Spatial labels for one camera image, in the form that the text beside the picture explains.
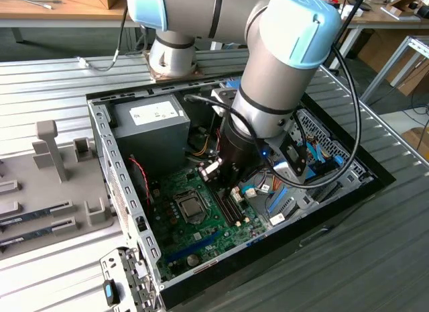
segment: red wire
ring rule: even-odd
[[[138,163],[136,160],[129,158],[132,162],[135,163],[136,166],[139,167],[141,175],[143,176],[143,179],[145,181],[145,187],[146,187],[146,198],[147,198],[147,210],[149,210],[149,206],[150,206],[150,199],[149,199],[149,186],[147,185],[147,178],[146,178],[146,173],[143,170],[143,167],[140,165],[140,163]]]

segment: slotted aluminum table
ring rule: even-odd
[[[220,74],[243,70],[248,52],[198,52],[197,57],[205,74]],[[111,57],[90,60],[106,66]],[[91,138],[86,93],[149,83],[139,56],[121,57],[106,73],[81,69],[75,59],[0,64],[0,158],[31,151],[34,123],[43,119],[57,121],[60,145]],[[307,93],[354,136],[346,87],[321,68]],[[391,312],[427,306],[429,164],[361,107],[362,145],[396,182],[327,236],[192,311]],[[107,310],[98,261],[124,244],[116,221],[110,228],[0,261],[2,311]]]

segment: power supply label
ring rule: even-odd
[[[134,107],[129,110],[129,113],[136,125],[143,125],[179,116],[169,101]]]

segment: green circuit board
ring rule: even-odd
[[[237,205],[245,219],[237,225],[229,225],[214,195],[193,168],[160,178],[156,185],[157,189],[151,190],[155,201],[151,226],[162,253],[158,268],[163,281],[171,280],[265,232],[246,200]],[[186,222],[185,214],[178,206],[177,195],[187,191],[193,194],[196,191],[204,204],[205,217],[200,223]],[[198,258],[196,266],[189,265],[189,255]]]

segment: yellow wire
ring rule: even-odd
[[[201,151],[199,151],[197,153],[192,153],[193,156],[202,156],[204,154],[204,152],[206,152],[209,137],[210,136],[207,136],[206,143],[204,143],[204,146],[202,147]]]

